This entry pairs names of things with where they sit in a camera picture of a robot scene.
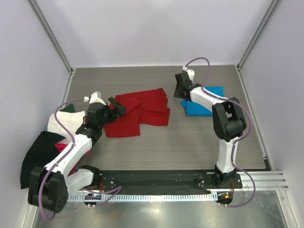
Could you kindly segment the red t shirt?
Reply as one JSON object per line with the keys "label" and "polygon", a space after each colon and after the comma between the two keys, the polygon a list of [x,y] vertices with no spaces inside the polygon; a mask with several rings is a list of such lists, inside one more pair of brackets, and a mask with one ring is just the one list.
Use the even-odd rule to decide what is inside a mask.
{"label": "red t shirt", "polygon": [[109,138],[139,136],[141,124],[167,126],[169,123],[170,108],[162,88],[117,95],[114,99],[126,107],[126,112],[104,127]]}

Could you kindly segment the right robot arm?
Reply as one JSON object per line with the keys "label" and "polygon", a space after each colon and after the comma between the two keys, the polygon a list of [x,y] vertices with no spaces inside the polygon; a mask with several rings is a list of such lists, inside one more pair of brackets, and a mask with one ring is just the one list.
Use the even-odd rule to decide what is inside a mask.
{"label": "right robot arm", "polygon": [[231,187],[237,176],[235,157],[238,141],[247,128],[239,100],[219,96],[200,84],[194,84],[187,71],[176,74],[175,79],[175,97],[198,103],[212,112],[213,129],[219,138],[214,182],[220,188]]}

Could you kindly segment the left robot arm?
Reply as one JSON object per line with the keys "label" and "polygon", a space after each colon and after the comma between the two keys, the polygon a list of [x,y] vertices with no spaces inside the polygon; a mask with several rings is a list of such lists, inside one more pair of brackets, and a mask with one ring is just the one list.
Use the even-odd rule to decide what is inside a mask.
{"label": "left robot arm", "polygon": [[83,166],[76,173],[70,174],[72,168],[88,152],[102,136],[105,125],[122,117],[127,108],[119,104],[113,97],[104,102],[98,92],[81,99],[88,102],[88,110],[82,124],[75,134],[67,133],[72,141],[52,161],[44,167],[35,167],[30,174],[28,203],[39,208],[45,220],[51,221],[45,211],[57,214],[63,210],[70,195],[84,187],[92,190],[101,184],[99,169]]}

